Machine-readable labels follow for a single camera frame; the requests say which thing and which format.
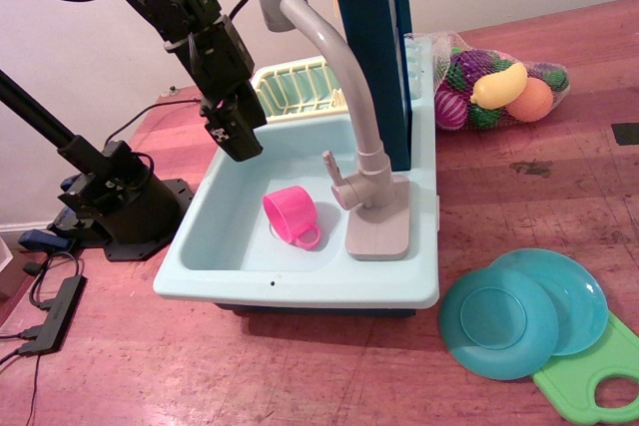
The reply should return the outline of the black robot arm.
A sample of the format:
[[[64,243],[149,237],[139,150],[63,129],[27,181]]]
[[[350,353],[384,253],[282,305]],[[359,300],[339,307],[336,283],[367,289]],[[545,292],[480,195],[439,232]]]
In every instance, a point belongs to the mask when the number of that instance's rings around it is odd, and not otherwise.
[[[93,0],[60,0],[91,2]],[[234,161],[258,156],[266,115],[252,87],[255,63],[219,0],[126,0],[158,32],[198,87],[205,128]]]

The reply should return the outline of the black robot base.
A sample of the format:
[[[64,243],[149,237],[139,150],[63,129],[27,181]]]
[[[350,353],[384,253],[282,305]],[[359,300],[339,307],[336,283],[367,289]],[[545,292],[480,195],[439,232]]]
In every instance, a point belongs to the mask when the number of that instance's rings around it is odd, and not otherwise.
[[[112,262],[146,260],[171,242],[194,196],[184,180],[160,180],[153,159],[123,141],[98,151],[76,136],[57,152],[79,175],[65,181],[49,231]]]

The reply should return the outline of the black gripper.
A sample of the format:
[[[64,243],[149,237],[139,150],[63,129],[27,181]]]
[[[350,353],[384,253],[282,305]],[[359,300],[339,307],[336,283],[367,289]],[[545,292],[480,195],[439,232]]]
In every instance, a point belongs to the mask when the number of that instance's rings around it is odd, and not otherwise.
[[[255,129],[267,117],[249,82],[255,62],[232,20],[223,15],[204,30],[166,42],[166,51],[178,57],[206,99],[200,115],[216,144],[235,162],[258,156],[263,147]],[[223,101],[233,95],[235,100]]]

